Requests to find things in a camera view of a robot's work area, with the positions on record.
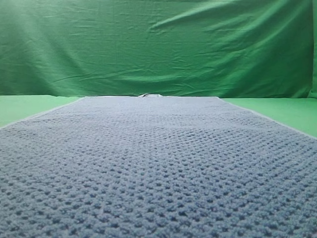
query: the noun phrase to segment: green fabric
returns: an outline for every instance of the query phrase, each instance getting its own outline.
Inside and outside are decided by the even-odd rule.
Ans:
[[[0,126],[76,101],[52,96],[0,96]],[[317,137],[317,99],[225,99]]]
[[[314,74],[313,74],[313,88],[309,97],[317,98],[317,0],[313,0],[314,12]]]
[[[312,0],[2,0],[0,95],[307,97]]]

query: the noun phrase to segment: green backdrop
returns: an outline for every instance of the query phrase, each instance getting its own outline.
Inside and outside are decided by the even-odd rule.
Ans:
[[[317,0],[313,0],[314,11],[314,76],[313,76],[313,88],[309,94],[310,97],[317,98]]]
[[[307,97],[312,4],[3,0],[0,94]]]

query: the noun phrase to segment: green cloth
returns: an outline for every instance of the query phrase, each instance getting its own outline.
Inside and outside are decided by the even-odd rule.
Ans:
[[[2,0],[0,31],[0,95],[275,98],[312,87],[312,0]]]
[[[78,98],[52,96],[0,96],[0,126]],[[317,99],[226,99],[317,137]]]
[[[314,12],[314,73],[313,73],[313,88],[309,97],[317,98],[317,0],[313,0]]]

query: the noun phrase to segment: green table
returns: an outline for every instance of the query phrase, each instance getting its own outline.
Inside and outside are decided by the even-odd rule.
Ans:
[[[77,97],[0,96],[0,126],[78,100]],[[317,99],[225,99],[317,137]]]

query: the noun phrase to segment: textured towel surface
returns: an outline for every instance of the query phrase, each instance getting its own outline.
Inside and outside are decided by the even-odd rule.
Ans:
[[[0,130],[0,237],[315,237],[317,140],[218,98],[85,98]]]

